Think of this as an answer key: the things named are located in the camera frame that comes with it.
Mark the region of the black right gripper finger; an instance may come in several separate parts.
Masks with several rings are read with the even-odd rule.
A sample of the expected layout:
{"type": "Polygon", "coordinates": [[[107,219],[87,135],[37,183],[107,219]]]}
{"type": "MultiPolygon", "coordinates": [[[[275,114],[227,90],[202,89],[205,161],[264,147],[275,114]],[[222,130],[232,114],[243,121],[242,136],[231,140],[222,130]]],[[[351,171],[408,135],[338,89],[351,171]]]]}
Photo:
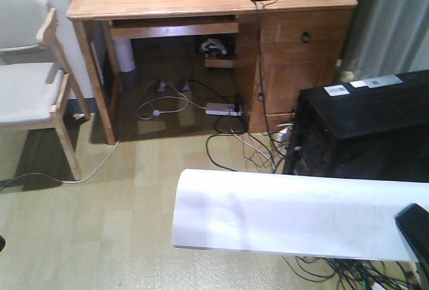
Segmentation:
{"type": "Polygon", "coordinates": [[[395,216],[395,223],[418,262],[428,266],[428,211],[411,203],[395,216]]]}

